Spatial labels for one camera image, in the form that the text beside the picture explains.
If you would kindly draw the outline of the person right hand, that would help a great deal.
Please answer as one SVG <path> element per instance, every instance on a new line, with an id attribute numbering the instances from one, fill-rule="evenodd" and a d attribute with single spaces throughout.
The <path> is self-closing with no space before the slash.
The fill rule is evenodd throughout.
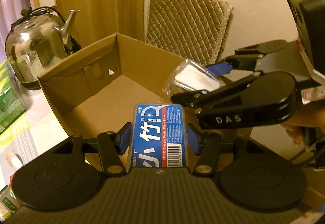
<path id="1" fill-rule="evenodd" d="M 320 128 L 324 133 L 324 109 L 324 100 L 302 105 L 297 108 L 292 117 L 281 123 L 281 126 L 285 128 L 287 135 L 296 145 L 301 144 L 304 138 L 302 127 Z"/>

